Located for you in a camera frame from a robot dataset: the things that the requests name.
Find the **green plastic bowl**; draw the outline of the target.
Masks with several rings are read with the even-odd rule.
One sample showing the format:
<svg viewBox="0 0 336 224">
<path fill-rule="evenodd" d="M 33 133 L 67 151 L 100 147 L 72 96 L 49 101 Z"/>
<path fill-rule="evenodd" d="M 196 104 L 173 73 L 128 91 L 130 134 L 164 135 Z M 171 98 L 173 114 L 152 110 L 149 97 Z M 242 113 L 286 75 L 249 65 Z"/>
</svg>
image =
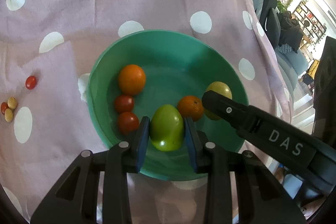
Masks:
<svg viewBox="0 0 336 224">
<path fill-rule="evenodd" d="M 146 85 L 135 97 L 135 115 L 141 120 L 152 118 L 165 104 L 176 106 L 184 96 L 201 98 L 215 81 L 227 84 L 235 102 L 249 105 L 239 76 L 228 61 L 200 40 L 185 34 L 147 30 L 125 36 L 109 46 L 97 59 L 90 73 L 87 102 L 94 128 L 110 149 L 125 137 L 116 124 L 114 99 L 121 94 L 117 77 L 129 64 L 140 66 L 146 74 Z M 244 140 L 224 120 L 212 121 L 206 116 L 195 123 L 197 130 L 228 151 L 238 152 Z M 196 174 L 190 165 L 186 144 L 174 152 L 161 152 L 147 146 L 141 174 L 165 181 L 188 181 L 205 176 Z"/>
</svg>

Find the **yellow-green plum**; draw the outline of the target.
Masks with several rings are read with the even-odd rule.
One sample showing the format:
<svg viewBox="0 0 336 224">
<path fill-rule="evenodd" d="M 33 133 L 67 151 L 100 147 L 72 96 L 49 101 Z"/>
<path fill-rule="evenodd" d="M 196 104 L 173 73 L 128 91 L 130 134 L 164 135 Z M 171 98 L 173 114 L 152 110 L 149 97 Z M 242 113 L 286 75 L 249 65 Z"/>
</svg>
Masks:
<svg viewBox="0 0 336 224">
<path fill-rule="evenodd" d="M 214 91 L 217 92 L 229 99 L 232 99 L 232 93 L 231 90 L 229 88 L 229 86 L 223 82 L 220 81 L 215 81 L 211 84 L 209 84 L 209 86 L 206 88 L 205 93 L 208 91 Z M 215 114 L 213 114 L 212 112 L 210 112 L 209 110 L 207 110 L 206 108 L 204 108 L 204 114 L 207 116 L 207 118 L 209 118 L 210 120 L 213 121 L 218 121 L 221 118 Z"/>
</svg>

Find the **tan longan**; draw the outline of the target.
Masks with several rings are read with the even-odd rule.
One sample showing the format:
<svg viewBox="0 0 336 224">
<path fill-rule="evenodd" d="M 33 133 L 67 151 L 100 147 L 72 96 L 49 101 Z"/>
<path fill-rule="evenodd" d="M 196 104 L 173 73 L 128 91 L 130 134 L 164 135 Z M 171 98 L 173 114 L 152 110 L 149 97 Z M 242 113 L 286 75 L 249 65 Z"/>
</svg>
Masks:
<svg viewBox="0 0 336 224">
<path fill-rule="evenodd" d="M 8 100 L 7 100 L 7 105 L 8 107 L 11 109 L 11 110 L 15 110 L 18 106 L 18 102 L 17 100 L 14 98 L 14 97 L 10 97 Z"/>
<path fill-rule="evenodd" d="M 4 113 L 4 117 L 5 117 L 5 121 L 10 123 L 14 118 L 13 111 L 10 108 L 6 109 Z"/>
</svg>

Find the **far tan longan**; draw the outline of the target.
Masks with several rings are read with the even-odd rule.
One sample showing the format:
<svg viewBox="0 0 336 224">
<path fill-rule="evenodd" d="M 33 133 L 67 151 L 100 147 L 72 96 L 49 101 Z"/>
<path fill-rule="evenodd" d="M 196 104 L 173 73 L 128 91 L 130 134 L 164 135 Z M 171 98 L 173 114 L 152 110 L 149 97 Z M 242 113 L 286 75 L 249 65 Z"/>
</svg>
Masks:
<svg viewBox="0 0 336 224">
<path fill-rule="evenodd" d="M 8 100 L 7 100 L 7 105 L 8 107 L 11 109 L 11 110 L 15 110 L 18 106 L 18 102 L 17 100 L 14 98 L 14 97 L 10 97 Z"/>
</svg>

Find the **lower tomato in bowl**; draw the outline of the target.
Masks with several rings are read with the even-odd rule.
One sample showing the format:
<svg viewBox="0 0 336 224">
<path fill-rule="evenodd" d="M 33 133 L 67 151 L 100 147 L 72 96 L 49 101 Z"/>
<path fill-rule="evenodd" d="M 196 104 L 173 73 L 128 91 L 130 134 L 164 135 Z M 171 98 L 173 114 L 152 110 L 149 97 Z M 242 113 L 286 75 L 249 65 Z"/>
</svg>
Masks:
<svg viewBox="0 0 336 224">
<path fill-rule="evenodd" d="M 132 112 L 123 112 L 117 118 L 117 127 L 123 135 L 136 131 L 139 128 L 139 119 Z"/>
</svg>

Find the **orange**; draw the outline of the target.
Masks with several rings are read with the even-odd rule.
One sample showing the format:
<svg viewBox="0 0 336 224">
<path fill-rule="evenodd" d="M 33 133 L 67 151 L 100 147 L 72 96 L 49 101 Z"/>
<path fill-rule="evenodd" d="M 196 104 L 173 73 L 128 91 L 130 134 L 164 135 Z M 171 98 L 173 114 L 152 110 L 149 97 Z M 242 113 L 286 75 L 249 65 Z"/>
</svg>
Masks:
<svg viewBox="0 0 336 224">
<path fill-rule="evenodd" d="M 204 115 L 201 100 L 196 96 L 185 96 L 177 104 L 177 109 L 183 118 L 199 121 Z"/>
<path fill-rule="evenodd" d="M 121 69 L 117 80 L 118 87 L 123 94 L 136 96 L 145 87 L 146 74 L 138 65 L 129 64 Z"/>
</svg>

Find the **upper tomato in bowl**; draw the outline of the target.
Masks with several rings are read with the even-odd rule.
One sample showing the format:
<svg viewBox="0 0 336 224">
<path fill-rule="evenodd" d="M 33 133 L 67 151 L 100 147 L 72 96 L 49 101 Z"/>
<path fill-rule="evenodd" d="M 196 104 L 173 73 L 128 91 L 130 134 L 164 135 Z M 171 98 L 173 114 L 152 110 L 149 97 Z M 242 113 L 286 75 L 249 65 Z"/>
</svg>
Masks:
<svg viewBox="0 0 336 224">
<path fill-rule="evenodd" d="M 124 112 L 132 112 L 135 105 L 135 100 L 132 96 L 121 94 L 115 98 L 113 102 L 114 109 L 118 114 Z"/>
</svg>

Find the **near tan longan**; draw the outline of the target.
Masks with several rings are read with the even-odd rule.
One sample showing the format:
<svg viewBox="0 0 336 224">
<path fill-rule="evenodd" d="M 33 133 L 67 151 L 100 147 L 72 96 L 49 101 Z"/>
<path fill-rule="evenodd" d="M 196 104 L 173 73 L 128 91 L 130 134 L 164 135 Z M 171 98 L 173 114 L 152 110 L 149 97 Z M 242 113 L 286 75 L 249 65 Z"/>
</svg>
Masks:
<svg viewBox="0 0 336 224">
<path fill-rule="evenodd" d="M 14 118 L 13 111 L 10 108 L 6 109 L 4 113 L 4 117 L 5 117 L 5 121 L 10 123 Z"/>
</svg>

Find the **pink polka dot blanket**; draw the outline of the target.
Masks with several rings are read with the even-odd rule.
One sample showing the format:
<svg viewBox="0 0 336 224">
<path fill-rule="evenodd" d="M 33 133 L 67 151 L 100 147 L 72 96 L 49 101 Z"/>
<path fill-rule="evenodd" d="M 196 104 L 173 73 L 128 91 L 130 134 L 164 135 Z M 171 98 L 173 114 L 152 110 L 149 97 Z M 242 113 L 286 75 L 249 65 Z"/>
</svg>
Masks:
<svg viewBox="0 0 336 224">
<path fill-rule="evenodd" d="M 285 121 L 293 111 L 275 52 L 252 0 L 1 0 L 1 184 L 25 220 L 84 149 L 104 150 L 86 86 L 102 51 L 122 36 L 164 29 L 194 36 L 223 55 L 249 102 Z M 27 77 L 37 85 L 28 90 Z"/>
</svg>

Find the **green plum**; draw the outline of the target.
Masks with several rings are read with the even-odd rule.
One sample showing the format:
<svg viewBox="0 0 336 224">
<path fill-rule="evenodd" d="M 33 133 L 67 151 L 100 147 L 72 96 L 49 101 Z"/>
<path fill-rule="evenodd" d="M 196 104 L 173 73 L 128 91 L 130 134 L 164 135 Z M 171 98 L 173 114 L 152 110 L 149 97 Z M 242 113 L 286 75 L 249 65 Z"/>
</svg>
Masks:
<svg viewBox="0 0 336 224">
<path fill-rule="evenodd" d="M 184 142 L 183 118 L 173 105 L 162 105 L 151 119 L 150 139 L 160 151 L 172 152 L 180 149 Z"/>
</svg>

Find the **grey sofa cushion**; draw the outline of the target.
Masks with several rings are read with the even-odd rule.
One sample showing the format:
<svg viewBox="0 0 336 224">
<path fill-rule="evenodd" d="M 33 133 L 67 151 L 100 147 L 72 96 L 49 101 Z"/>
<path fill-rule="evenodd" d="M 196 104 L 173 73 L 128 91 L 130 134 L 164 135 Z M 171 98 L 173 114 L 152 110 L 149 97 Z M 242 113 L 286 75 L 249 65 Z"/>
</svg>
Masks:
<svg viewBox="0 0 336 224">
<path fill-rule="evenodd" d="M 263 27 L 267 28 L 266 34 L 272 46 L 275 46 L 275 37 L 280 33 L 280 23 L 276 19 L 278 9 L 275 7 L 276 0 L 253 0 L 256 15 Z M 308 67 L 308 63 L 301 51 L 295 53 L 281 53 L 275 50 L 277 62 L 283 79 L 286 83 L 287 92 L 293 99 L 293 92 L 298 84 L 298 76 Z"/>
</svg>

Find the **cherry tomato by longans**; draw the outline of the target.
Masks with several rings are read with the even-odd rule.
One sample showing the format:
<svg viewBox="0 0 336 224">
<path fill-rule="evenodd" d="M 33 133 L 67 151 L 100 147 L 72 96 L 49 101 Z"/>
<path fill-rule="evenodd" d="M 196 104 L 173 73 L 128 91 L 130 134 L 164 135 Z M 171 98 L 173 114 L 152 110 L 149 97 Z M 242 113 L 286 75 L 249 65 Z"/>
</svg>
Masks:
<svg viewBox="0 0 336 224">
<path fill-rule="evenodd" d="M 9 108 L 8 104 L 6 102 L 1 103 L 1 113 L 4 115 L 5 111 Z"/>
</svg>

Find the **tomato in bowl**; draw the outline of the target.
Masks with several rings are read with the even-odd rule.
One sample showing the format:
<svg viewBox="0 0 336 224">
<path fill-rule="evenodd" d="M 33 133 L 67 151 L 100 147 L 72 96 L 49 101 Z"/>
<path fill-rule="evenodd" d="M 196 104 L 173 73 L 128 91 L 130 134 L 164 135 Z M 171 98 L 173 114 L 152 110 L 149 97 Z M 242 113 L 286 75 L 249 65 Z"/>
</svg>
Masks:
<svg viewBox="0 0 336 224">
<path fill-rule="evenodd" d="M 132 112 L 135 105 L 135 100 L 132 96 L 121 94 L 115 98 L 113 102 L 114 109 L 118 114 L 124 112 Z"/>
<path fill-rule="evenodd" d="M 132 112 L 123 112 L 117 118 L 117 127 L 123 135 L 136 131 L 139 128 L 139 119 Z"/>
</svg>

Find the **lone cherry tomato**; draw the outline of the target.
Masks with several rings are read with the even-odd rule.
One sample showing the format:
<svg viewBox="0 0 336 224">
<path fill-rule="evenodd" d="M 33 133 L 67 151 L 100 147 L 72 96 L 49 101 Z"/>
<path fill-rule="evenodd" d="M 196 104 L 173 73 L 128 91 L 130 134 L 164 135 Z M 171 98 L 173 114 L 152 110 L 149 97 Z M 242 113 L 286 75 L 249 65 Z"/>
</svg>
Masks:
<svg viewBox="0 0 336 224">
<path fill-rule="evenodd" d="M 27 77 L 26 79 L 26 82 L 25 82 L 25 87 L 28 89 L 28 90 L 32 90 L 36 87 L 37 85 L 37 78 L 35 76 L 29 76 Z"/>
</svg>

